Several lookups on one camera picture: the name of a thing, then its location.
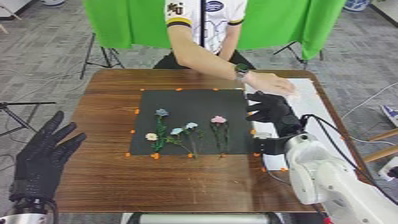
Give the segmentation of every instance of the brown table surface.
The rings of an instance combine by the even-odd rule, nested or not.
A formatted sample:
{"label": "brown table surface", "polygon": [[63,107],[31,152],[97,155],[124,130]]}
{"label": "brown table surface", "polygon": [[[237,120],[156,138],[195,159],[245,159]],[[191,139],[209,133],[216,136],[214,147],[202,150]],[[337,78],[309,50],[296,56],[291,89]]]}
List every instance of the brown table surface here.
{"label": "brown table surface", "polygon": [[[341,120],[307,71],[264,71],[309,78],[339,130]],[[101,70],[92,78],[72,120],[86,141],[70,157],[56,191],[60,212],[309,212],[289,186],[261,172],[252,155],[126,157],[140,89],[230,89],[239,85],[177,70]],[[351,142],[346,141],[357,163]]]}

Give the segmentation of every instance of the black cable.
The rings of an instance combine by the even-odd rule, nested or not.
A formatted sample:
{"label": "black cable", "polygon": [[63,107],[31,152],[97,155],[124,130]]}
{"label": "black cable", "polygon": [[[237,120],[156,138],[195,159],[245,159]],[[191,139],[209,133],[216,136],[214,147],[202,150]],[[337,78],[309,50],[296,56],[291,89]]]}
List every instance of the black cable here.
{"label": "black cable", "polygon": [[[289,183],[285,180],[282,180],[282,179],[271,174],[271,172],[268,171],[268,169],[266,169],[266,174],[269,175],[269,177],[271,177],[273,180],[277,180],[282,184],[285,184],[285,185],[291,187],[291,183]],[[321,216],[321,219],[325,219],[325,218],[326,218],[326,215],[325,215],[325,213],[319,211],[319,208],[316,207],[314,204],[310,204],[310,207],[312,207],[312,209],[314,209],[317,215]]]}
{"label": "black cable", "polygon": [[341,149],[339,149],[339,147],[337,147],[337,144],[335,144],[335,142],[333,142],[333,140],[332,140],[332,137],[330,137],[330,134],[328,134],[328,132],[326,132],[326,129],[325,129],[325,126],[323,126],[321,122],[326,124],[326,126],[328,126],[328,127],[333,129],[333,131],[339,133],[341,137],[344,137],[341,131],[339,131],[337,128],[332,126],[332,124],[330,124],[330,123],[328,123],[328,122],[326,122],[326,121],[325,121],[314,114],[305,114],[303,117],[307,117],[307,118],[312,117],[312,118],[314,118],[314,120],[316,120],[316,122],[317,122],[317,125],[319,125],[319,128],[321,128],[321,131],[325,132],[328,141],[330,141],[330,143],[332,143],[332,146],[333,146],[333,148],[335,148],[335,150],[337,150],[339,155],[342,156],[346,162],[349,163],[353,169],[357,170],[357,172],[358,172],[360,175],[364,176],[365,180],[371,182],[371,184],[373,184],[374,188],[378,189],[378,191],[381,192],[383,196],[387,197],[387,199],[390,200],[390,202],[394,203],[394,205],[398,205],[398,202],[396,202],[394,198],[389,196],[389,194],[387,194],[385,191],[381,190],[381,188],[380,188],[380,186],[378,186],[378,184],[376,184],[373,178],[371,178],[371,177],[367,176],[367,174],[360,171],[357,165],[355,165],[353,162],[349,161],[349,159],[348,159],[348,157],[346,157],[346,155],[344,155],[344,153],[342,153],[342,151],[341,151]]}
{"label": "black cable", "polygon": [[319,208],[317,208],[316,204],[310,204],[310,207],[312,207],[317,215],[321,216],[321,219],[325,219],[326,218],[326,214],[319,211]]}
{"label": "black cable", "polygon": [[53,224],[58,224],[58,207],[54,201],[46,201],[46,205],[53,212]]}

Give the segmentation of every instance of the black glove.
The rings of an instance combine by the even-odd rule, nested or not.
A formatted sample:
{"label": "black glove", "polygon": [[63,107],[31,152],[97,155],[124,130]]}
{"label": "black glove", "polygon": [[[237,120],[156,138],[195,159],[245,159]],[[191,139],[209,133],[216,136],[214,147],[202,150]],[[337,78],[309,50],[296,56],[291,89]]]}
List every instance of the black glove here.
{"label": "black glove", "polygon": [[246,121],[271,122],[278,137],[296,134],[301,131],[301,125],[284,97],[255,92],[246,94],[246,99],[259,102],[246,107],[246,112],[257,111],[246,117]]}
{"label": "black glove", "polygon": [[63,165],[85,140],[85,134],[81,133],[58,144],[76,129],[76,124],[70,123],[54,132],[62,120],[63,112],[58,111],[15,156],[10,201],[21,198],[44,199],[49,201],[53,199]]}

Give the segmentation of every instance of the person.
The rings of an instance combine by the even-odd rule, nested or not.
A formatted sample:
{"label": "person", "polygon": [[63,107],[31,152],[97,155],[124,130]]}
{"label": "person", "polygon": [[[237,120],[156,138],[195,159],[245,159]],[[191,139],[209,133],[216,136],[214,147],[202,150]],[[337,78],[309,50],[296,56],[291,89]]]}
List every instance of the person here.
{"label": "person", "polygon": [[154,69],[186,69],[237,80],[262,92],[291,95],[294,86],[273,73],[250,71],[236,51],[246,0],[206,0],[204,46],[200,44],[200,0],[165,0],[165,23],[172,52]]}

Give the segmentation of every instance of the cable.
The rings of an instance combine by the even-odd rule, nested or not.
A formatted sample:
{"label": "cable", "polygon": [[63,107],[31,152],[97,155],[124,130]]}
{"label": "cable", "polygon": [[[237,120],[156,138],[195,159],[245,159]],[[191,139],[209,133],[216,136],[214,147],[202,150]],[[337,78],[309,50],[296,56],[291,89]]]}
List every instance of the cable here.
{"label": "cable", "polygon": [[381,94],[381,92],[394,86],[398,85],[398,82],[392,83],[389,86],[381,88],[381,90],[374,93],[374,95],[364,100],[364,102],[349,109],[349,111],[344,113],[341,120],[344,120],[346,116],[351,114],[355,109],[373,100],[373,98]]}
{"label": "cable", "polygon": [[269,175],[269,177],[271,177],[280,183],[284,183],[287,186],[291,186],[289,182],[287,182],[285,180],[282,180],[282,179],[271,174],[271,172],[268,171],[268,169],[266,169],[266,174]]}
{"label": "cable", "polygon": [[342,153],[342,151],[341,151],[341,149],[339,149],[339,147],[337,147],[337,144],[335,144],[335,142],[333,142],[333,140],[332,140],[332,137],[330,137],[330,134],[328,134],[328,132],[326,132],[326,129],[325,129],[325,126],[323,126],[321,122],[326,124],[326,126],[333,129],[333,131],[339,133],[339,135],[341,135],[341,137],[342,137],[342,134],[341,134],[337,128],[332,126],[332,124],[330,124],[330,123],[328,123],[328,122],[326,122],[326,121],[325,121],[314,114],[305,114],[303,117],[307,117],[307,118],[312,117],[312,118],[314,118],[314,120],[316,120],[316,122],[317,122],[317,125],[319,125],[319,128],[321,128],[321,131],[323,131],[323,133],[325,133],[325,135],[326,135],[328,141],[330,141],[330,143],[332,143],[332,146],[333,146],[333,148],[335,148],[335,150],[337,150],[337,153],[339,153],[341,157],[344,158],[344,160],[346,160],[346,162],[349,163],[353,169],[357,170],[357,172],[358,172],[360,175],[364,176],[365,180],[371,182],[371,184],[373,184],[373,186],[376,187],[378,191],[381,192],[383,196],[387,197],[387,199],[390,200],[390,202],[394,203],[394,205],[398,205],[398,202],[396,202],[394,198],[389,196],[389,194],[387,194],[385,191],[381,190],[381,188],[380,188],[380,186],[378,186],[378,184],[376,184],[373,178],[367,176],[367,174],[362,172],[362,170],[358,169],[357,165],[355,165],[353,162],[349,161],[349,159],[348,159],[348,157],[346,157],[346,155],[344,155],[344,153]]}
{"label": "cable", "polygon": [[53,224],[58,224],[58,207],[54,201],[44,202],[53,212]]}
{"label": "cable", "polygon": [[[282,179],[271,174],[271,172],[268,171],[268,169],[266,169],[266,174],[269,175],[269,177],[271,177],[282,184],[285,184],[285,185],[291,187],[291,183],[289,183],[285,180],[282,180]],[[319,208],[316,207],[314,204],[310,204],[310,207],[312,207],[312,209],[314,209],[317,215],[321,216],[321,219],[325,219],[325,218],[326,218],[326,215],[325,215],[325,213],[319,211]]]}
{"label": "cable", "polygon": [[387,142],[387,141],[373,141],[373,142],[371,142],[371,141],[364,141],[364,140],[353,138],[351,136],[349,136],[349,138],[351,138],[353,141],[357,141],[357,142],[360,142],[360,143],[369,143],[369,144],[387,144],[387,145],[390,145],[390,146],[396,145],[392,142]]}
{"label": "cable", "polygon": [[14,156],[8,153],[1,154],[0,157],[8,157],[10,160],[12,160],[12,165],[8,165],[5,168],[0,169],[0,172],[1,172],[3,170],[7,170],[15,165],[15,159],[14,159]]}
{"label": "cable", "polygon": [[317,215],[321,216],[321,219],[325,219],[325,218],[326,218],[326,215],[325,215],[325,213],[319,211],[319,208],[317,208],[316,204],[310,204],[310,207],[312,207],[312,209],[314,209]]}
{"label": "cable", "polygon": [[[381,92],[394,86],[394,85],[398,85],[398,82],[396,83],[392,83],[389,86],[385,86],[380,90],[378,90],[378,92],[374,93],[374,95],[362,101],[362,103],[349,109],[349,111],[344,113],[344,115],[342,115],[342,117],[341,117],[341,120],[344,120],[344,118],[346,118],[346,116],[351,114],[351,112],[355,111],[355,109],[373,100],[373,98],[381,94]],[[390,145],[390,146],[394,146],[394,143],[392,142],[387,142],[387,141],[365,141],[365,140],[360,140],[360,139],[357,139],[357,138],[353,138],[351,136],[349,136],[349,138],[357,141],[357,142],[360,142],[360,143],[369,143],[369,144],[387,144],[387,145]]]}

